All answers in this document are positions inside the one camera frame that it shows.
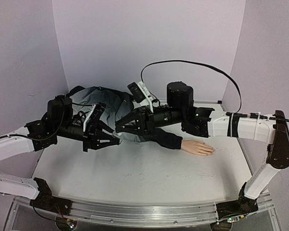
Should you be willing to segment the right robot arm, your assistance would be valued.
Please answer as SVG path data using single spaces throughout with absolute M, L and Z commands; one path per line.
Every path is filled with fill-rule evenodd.
M 231 113 L 195 107 L 193 88 L 183 82 L 167 85 L 167 104 L 154 108 L 143 82 L 128 89 L 140 107 L 115 123 L 116 132 L 153 137 L 156 129 L 181 124 L 181 130 L 196 137 L 232 137 L 267 143 L 267 158 L 241 189 L 240 200 L 256 200 L 273 177 L 289 167 L 288 119 L 282 111 L 273 115 Z

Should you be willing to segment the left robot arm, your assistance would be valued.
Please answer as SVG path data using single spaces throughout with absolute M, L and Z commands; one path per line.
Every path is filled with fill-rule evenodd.
M 42 119 L 0 136 L 0 161 L 56 145 L 58 137 L 80 141 L 85 152 L 119 145 L 115 121 L 132 107 L 128 98 L 107 91 L 87 96 L 59 95 L 48 102 Z

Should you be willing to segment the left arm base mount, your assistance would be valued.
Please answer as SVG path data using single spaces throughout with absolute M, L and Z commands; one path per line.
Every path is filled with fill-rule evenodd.
M 34 178 L 38 185 L 38 196 L 34 200 L 30 200 L 32 207 L 45 211 L 59 213 L 61 215 L 69 215 L 72 201 L 62 197 L 54 196 L 47 182 L 40 178 Z

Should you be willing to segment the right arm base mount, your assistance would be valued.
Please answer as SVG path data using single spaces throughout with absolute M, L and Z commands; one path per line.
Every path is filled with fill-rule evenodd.
M 246 182 L 243 184 L 238 199 L 233 201 L 220 202 L 216 204 L 218 221 L 228 220 L 240 216 L 246 216 L 249 213 L 258 211 L 256 199 L 247 198 L 244 194 Z

